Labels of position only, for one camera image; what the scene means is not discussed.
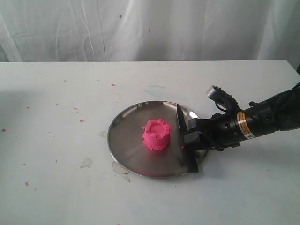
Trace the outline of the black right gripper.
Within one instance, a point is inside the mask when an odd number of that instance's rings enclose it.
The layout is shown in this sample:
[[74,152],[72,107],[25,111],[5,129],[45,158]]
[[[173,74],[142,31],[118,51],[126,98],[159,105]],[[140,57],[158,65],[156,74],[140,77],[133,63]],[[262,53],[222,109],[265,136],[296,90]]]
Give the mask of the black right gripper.
[[190,119],[188,129],[193,132],[183,136],[185,149],[223,151],[240,146],[241,131],[236,112],[217,113],[209,119]]

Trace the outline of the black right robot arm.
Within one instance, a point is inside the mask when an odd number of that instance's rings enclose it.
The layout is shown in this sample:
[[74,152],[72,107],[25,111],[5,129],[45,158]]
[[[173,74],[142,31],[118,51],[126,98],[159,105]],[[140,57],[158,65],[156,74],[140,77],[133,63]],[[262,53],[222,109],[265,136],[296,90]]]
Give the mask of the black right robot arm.
[[223,151],[238,147],[245,140],[300,127],[299,84],[260,103],[249,102],[245,110],[220,87],[211,86],[207,95],[223,114],[190,119],[187,131],[180,136],[180,144],[185,149]]

